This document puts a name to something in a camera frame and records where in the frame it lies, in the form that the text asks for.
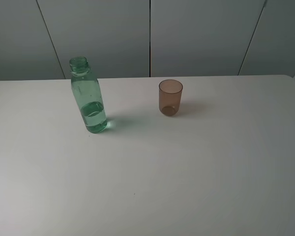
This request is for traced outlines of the green transparent plastic bottle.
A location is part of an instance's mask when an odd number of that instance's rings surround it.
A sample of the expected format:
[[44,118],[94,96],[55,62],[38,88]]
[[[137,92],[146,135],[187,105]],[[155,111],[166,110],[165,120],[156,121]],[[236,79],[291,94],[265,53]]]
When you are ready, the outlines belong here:
[[86,129],[97,134],[107,126],[100,85],[85,57],[70,59],[71,89]]

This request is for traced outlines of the pink translucent plastic cup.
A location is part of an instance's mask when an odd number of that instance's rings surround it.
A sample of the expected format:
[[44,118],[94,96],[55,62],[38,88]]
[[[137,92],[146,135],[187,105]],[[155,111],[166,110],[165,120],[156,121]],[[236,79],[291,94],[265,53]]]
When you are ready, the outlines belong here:
[[183,85],[174,79],[159,84],[159,110],[165,116],[174,116],[179,111]]

